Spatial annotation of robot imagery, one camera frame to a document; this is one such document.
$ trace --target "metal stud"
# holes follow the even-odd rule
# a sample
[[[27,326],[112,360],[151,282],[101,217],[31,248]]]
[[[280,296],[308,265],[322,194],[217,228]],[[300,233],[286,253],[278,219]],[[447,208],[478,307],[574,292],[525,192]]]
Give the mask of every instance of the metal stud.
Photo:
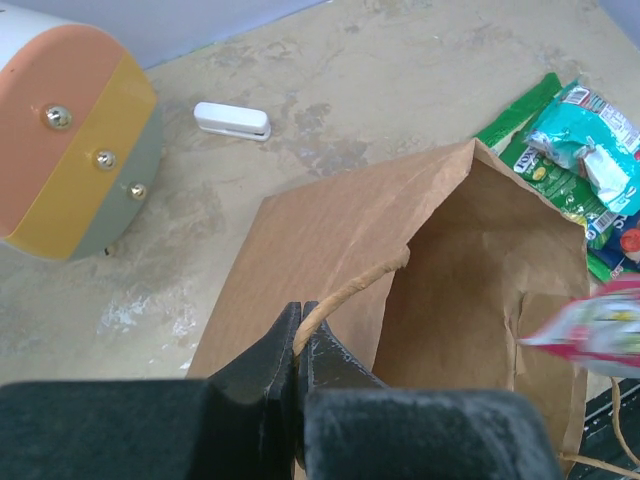
[[[116,166],[116,154],[109,150],[101,150],[96,154],[95,162],[100,170],[113,170]]]
[[[67,130],[73,122],[73,115],[62,105],[52,105],[44,111],[44,119],[53,130]]]
[[[129,185],[129,196],[134,200],[144,200],[147,196],[147,187],[141,183],[132,183]]]

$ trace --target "teal snack bag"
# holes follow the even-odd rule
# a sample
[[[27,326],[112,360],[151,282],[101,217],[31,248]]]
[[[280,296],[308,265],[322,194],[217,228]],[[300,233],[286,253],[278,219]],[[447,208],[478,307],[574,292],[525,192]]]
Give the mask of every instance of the teal snack bag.
[[[523,140],[534,122],[535,117],[514,135],[509,146],[500,155],[500,160],[567,218],[582,225],[590,248],[602,248],[611,236],[618,214],[608,211],[602,205],[591,190],[589,182],[524,143]]]
[[[634,215],[640,210],[640,131],[591,89],[577,81],[565,87],[525,142],[587,179],[612,212]]]

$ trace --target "brown paper bag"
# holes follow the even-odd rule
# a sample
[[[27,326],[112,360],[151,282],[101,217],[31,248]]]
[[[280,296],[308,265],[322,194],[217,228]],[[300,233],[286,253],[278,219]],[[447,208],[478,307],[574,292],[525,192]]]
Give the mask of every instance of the brown paper bag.
[[[336,336],[394,387],[521,392],[554,447],[577,452],[586,373],[515,338],[588,294],[584,230],[477,140],[265,199],[189,375],[223,367],[287,302],[321,300],[405,244],[407,268],[340,307]]]

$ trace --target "stained surface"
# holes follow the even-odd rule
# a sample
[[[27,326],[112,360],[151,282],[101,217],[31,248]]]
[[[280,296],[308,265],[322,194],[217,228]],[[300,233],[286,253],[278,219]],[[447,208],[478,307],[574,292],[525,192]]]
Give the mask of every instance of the stained surface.
[[[640,124],[640,54],[595,1],[343,0],[149,71],[166,154],[115,255],[0,247],[0,381],[184,375],[264,196],[463,140],[549,70]],[[203,100],[272,138],[199,131]]]

